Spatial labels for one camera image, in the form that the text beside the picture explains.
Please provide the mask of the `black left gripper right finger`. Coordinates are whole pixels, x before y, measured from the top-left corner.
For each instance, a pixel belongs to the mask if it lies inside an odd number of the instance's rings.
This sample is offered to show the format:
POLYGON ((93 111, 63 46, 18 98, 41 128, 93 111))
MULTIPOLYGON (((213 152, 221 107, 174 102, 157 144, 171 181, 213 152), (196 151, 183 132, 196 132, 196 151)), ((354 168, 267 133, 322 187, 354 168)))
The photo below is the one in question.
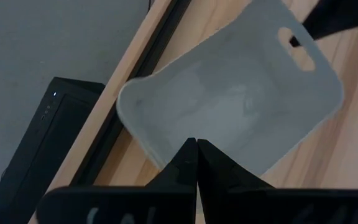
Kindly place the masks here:
POLYGON ((358 189, 275 188, 209 141, 197 143, 206 223, 358 223, 358 189))

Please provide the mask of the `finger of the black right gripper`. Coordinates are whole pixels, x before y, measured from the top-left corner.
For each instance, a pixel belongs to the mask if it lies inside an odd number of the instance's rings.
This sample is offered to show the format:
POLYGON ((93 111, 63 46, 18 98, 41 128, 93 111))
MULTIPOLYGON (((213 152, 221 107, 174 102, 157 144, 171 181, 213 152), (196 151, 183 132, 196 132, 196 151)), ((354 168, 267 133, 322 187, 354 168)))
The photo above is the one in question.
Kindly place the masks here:
POLYGON ((303 21, 314 40, 358 27, 358 0, 319 0, 303 21))

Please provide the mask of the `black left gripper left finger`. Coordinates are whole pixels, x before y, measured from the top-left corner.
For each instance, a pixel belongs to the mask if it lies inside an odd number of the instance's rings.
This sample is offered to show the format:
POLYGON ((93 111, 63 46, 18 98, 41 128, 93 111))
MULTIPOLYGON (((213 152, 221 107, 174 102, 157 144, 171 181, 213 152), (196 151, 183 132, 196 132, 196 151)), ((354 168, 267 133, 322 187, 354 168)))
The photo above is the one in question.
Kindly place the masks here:
POLYGON ((60 187, 36 209, 44 224, 194 223, 196 139, 187 139, 147 185, 60 187))

